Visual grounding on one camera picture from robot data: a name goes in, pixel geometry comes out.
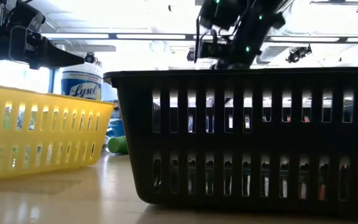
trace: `white lid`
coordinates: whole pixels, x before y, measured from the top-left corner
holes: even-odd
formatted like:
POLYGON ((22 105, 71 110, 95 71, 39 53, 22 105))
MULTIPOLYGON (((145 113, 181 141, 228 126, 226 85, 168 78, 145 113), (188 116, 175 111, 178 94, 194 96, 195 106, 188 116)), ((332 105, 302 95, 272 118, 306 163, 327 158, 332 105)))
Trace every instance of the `white lid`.
POLYGON ((94 65, 92 63, 88 63, 85 62, 84 64, 81 65, 74 65, 74 66, 69 66, 69 67, 65 67, 65 68, 61 68, 60 71, 63 72, 87 72, 87 73, 91 73, 94 75, 97 75, 101 78, 103 78, 103 72, 102 72, 102 68, 94 65))
POLYGON ((102 83, 102 101, 114 101, 118 100, 117 89, 111 87, 110 84, 102 83))

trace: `wooden table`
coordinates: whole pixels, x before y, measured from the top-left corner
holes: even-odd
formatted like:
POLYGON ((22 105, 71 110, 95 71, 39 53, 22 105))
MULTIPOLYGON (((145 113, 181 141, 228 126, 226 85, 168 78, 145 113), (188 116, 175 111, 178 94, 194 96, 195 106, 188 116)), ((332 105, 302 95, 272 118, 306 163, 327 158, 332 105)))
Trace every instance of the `wooden table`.
POLYGON ((142 202, 128 156, 103 153, 91 167, 0 180, 0 224, 358 223, 306 217, 173 210, 142 202))

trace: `cable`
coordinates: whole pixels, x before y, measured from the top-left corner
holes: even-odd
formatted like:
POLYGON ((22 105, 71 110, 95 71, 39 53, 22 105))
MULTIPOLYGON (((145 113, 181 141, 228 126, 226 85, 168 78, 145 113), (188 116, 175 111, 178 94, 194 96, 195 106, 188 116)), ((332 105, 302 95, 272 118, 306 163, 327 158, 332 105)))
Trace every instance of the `cable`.
POLYGON ((198 13, 197 19, 196 19, 196 48, 194 51, 194 63, 197 62, 198 58, 198 46, 200 45, 200 16, 201 12, 198 13))
POLYGON ((250 5, 250 0, 247 0, 247 7, 246 7, 246 9, 244 10, 244 12, 241 14, 239 20, 236 22, 236 24, 235 24, 235 26, 234 26, 233 33, 232 33, 231 35, 234 35, 234 33, 238 30, 242 19, 243 19, 244 16, 246 16, 246 14, 248 13, 248 9, 251 8, 249 5, 250 5))

